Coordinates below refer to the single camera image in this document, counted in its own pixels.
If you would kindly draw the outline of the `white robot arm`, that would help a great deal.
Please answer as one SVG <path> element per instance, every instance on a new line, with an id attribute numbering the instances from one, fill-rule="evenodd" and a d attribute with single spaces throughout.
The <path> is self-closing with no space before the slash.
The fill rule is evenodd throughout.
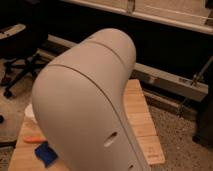
<path id="1" fill-rule="evenodd" d="M 132 39 L 101 29 L 54 58 L 32 88 L 37 123 L 70 171 L 151 171 L 127 118 Z"/>

